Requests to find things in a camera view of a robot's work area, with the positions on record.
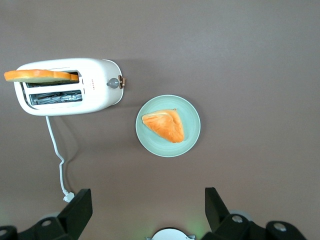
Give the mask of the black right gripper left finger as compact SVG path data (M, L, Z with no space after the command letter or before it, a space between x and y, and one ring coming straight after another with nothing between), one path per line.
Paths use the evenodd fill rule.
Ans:
M90 189L81 189L56 216L46 217L17 235L19 240L77 240L93 214Z

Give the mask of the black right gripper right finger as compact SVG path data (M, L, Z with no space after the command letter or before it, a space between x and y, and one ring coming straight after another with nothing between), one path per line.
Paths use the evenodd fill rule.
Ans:
M230 213L214 187L205 189L205 216L211 231L203 240L264 240L266 230L240 213Z

